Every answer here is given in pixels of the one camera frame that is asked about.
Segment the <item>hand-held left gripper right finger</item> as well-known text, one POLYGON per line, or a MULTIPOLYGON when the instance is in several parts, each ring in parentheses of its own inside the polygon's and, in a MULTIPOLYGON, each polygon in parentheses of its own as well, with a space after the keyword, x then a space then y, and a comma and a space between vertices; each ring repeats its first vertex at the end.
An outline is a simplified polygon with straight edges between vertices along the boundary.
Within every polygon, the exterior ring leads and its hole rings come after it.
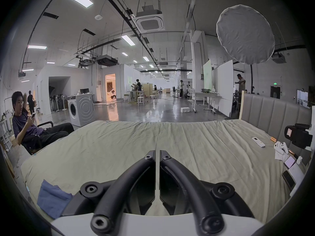
POLYGON ((231 184, 199 180, 164 150, 159 165, 160 200, 169 215, 190 215, 197 235, 254 233, 254 214, 231 184))

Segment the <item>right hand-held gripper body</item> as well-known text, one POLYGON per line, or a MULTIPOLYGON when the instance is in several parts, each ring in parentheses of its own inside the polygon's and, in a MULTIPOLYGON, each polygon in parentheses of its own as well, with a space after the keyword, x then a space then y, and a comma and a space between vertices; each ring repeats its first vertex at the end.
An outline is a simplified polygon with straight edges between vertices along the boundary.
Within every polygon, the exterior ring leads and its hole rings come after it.
POLYGON ((315 150, 315 129, 306 129, 305 132, 305 149, 310 151, 310 156, 313 156, 315 150))

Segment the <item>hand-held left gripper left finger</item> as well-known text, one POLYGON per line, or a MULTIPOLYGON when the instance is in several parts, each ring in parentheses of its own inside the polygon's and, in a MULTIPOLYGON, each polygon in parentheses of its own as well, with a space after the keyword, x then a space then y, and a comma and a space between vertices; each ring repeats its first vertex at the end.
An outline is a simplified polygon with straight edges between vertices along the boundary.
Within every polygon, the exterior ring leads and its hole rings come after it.
POLYGON ((61 217, 92 213, 97 235, 118 235, 123 214, 145 215, 155 200, 156 151, 149 151, 116 180, 89 181, 63 210, 61 217))

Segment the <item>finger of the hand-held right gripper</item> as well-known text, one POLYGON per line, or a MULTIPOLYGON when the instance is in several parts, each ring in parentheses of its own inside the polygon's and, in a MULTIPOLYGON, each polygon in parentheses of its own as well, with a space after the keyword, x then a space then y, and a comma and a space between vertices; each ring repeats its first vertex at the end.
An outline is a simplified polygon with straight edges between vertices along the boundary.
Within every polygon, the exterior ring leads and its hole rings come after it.
POLYGON ((290 140, 293 145, 301 149, 311 147, 313 135, 310 134, 310 125, 296 123, 293 126, 286 126, 284 136, 290 140))

